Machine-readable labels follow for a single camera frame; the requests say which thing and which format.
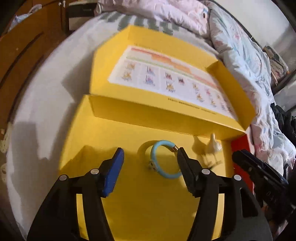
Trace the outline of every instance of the blue bracelet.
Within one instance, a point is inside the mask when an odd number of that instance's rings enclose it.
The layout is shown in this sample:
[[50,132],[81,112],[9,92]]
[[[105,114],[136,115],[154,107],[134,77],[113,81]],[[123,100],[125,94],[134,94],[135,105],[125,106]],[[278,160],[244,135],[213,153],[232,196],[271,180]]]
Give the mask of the blue bracelet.
[[156,142],[151,149],[150,166],[165,178],[175,179],[175,178],[180,177],[182,175],[181,171],[179,171],[178,173],[175,173],[175,174],[168,174],[161,169],[161,167],[159,166],[157,159],[156,159],[156,149],[159,146],[167,146],[167,147],[171,148],[173,152],[177,152],[177,150],[178,150],[178,147],[170,141],[161,140],[161,141]]

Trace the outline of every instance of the yellow surface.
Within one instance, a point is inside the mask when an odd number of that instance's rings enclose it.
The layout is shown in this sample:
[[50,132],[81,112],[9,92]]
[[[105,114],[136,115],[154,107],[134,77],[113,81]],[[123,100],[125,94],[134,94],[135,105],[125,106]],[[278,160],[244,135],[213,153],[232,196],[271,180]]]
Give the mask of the yellow surface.
[[[60,174],[84,175],[111,158],[117,147],[123,148],[125,160],[115,189],[102,199],[115,240],[186,240],[199,199],[187,191],[182,177],[169,180],[150,170],[150,150],[156,141],[170,140],[205,166],[205,162],[214,162],[213,156],[202,156],[209,139],[95,117],[89,98],[83,97],[68,133]],[[213,171],[230,177],[233,175],[230,142],[222,141],[222,146],[223,151],[216,158],[223,164]],[[174,154],[165,147],[159,147],[157,157],[164,170],[178,171]],[[81,235],[87,237],[81,197],[77,199]],[[223,206],[220,194],[213,238],[220,236]]]
[[[115,64],[129,45],[166,54],[215,76],[239,121],[175,98],[108,82]],[[221,61],[175,37],[136,26],[127,27],[98,48],[92,66],[90,94],[97,117],[106,113],[102,108],[107,107],[99,105],[110,102],[102,98],[108,97],[115,99],[114,113],[121,114],[111,117],[108,113],[104,118],[114,120],[116,116],[116,121],[124,123],[202,137],[209,137],[214,132],[222,140],[243,135],[255,116],[248,97]]]

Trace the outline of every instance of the wooden cabinet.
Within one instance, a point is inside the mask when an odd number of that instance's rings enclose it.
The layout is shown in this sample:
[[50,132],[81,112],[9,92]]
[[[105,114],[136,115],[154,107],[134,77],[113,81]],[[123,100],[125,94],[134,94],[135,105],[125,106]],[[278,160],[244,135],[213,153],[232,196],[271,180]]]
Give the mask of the wooden cabinet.
[[16,99],[30,74],[43,61],[44,55],[65,36],[62,32],[59,1],[29,0],[20,8],[30,10],[41,3],[42,9],[16,25],[0,38],[0,129],[5,130]]

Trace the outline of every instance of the light blue ring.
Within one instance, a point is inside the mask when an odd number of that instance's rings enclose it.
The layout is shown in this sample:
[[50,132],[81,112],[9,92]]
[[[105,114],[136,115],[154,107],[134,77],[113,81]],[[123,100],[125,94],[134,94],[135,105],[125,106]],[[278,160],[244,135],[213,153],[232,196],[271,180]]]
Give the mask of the light blue ring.
[[174,143],[170,142],[170,141],[167,141],[167,140],[161,140],[161,141],[158,141],[156,142],[152,149],[151,149],[151,153],[150,153],[150,159],[151,161],[153,161],[153,163],[155,164],[156,166],[156,171],[162,175],[163,177],[165,178],[169,178],[169,179],[175,179],[175,178],[178,178],[182,175],[181,171],[179,171],[178,173],[175,173],[175,174],[168,174],[166,172],[164,172],[160,165],[158,164],[157,162],[157,159],[156,159],[156,149],[159,147],[159,146],[167,146],[169,148],[173,148],[175,146]]

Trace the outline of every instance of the light blue comforter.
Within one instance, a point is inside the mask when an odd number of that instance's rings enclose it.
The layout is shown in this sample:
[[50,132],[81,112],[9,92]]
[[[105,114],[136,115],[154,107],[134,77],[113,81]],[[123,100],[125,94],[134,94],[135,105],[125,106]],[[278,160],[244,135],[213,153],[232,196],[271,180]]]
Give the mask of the light blue comforter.
[[274,98],[267,54],[228,13],[214,3],[206,4],[211,9],[209,22],[214,47],[256,110],[251,124],[256,156],[283,174],[283,165],[295,157],[296,149],[279,130],[270,108]]

